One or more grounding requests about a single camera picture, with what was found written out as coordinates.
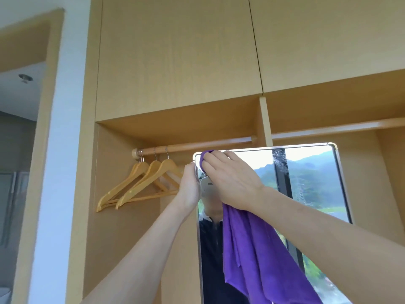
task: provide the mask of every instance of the hand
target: hand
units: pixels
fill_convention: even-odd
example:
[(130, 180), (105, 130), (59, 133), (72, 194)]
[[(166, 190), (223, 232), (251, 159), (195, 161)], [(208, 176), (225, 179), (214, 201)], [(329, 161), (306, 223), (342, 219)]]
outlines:
[(262, 198), (264, 185), (259, 176), (234, 152), (205, 153), (202, 167), (217, 187), (223, 203), (251, 211), (252, 203)]
[(186, 216), (195, 209), (199, 198), (195, 168), (196, 165), (194, 162), (184, 167), (183, 177), (180, 181), (180, 189), (175, 198), (175, 202), (181, 209), (184, 209)]

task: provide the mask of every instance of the sky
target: sky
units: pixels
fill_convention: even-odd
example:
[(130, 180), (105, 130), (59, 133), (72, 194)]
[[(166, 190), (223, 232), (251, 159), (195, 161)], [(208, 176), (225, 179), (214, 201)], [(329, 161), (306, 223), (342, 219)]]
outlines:
[[(331, 151), (332, 147), (330, 145), (286, 148), (286, 157), (288, 160), (297, 161), (303, 158)], [(266, 166), (267, 164), (273, 163), (273, 155), (270, 149), (237, 152), (236, 154), (242, 160), (248, 163), (253, 169), (258, 169), (260, 167)]]

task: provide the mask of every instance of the cabinet door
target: cabinet door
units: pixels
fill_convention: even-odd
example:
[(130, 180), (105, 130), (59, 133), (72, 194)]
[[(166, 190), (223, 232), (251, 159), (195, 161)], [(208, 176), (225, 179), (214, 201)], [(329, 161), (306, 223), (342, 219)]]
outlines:
[(405, 0), (250, 0), (264, 92), (405, 68)]
[(262, 92), (249, 0), (104, 0), (96, 120)]

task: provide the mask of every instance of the black shirt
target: black shirt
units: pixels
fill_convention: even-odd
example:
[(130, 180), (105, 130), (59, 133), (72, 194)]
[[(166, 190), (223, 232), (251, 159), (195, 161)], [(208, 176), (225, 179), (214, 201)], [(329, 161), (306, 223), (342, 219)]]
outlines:
[(249, 304), (243, 293), (225, 283), (222, 222), (200, 221), (200, 247), (204, 304)]

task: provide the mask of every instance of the purple cloth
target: purple cloth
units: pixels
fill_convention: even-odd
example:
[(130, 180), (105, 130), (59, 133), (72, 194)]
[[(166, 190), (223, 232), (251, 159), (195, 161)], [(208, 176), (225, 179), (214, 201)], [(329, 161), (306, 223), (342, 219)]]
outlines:
[[(200, 166), (205, 151), (201, 153)], [(322, 304), (277, 232), (258, 216), (223, 204), (225, 282), (251, 304)]]

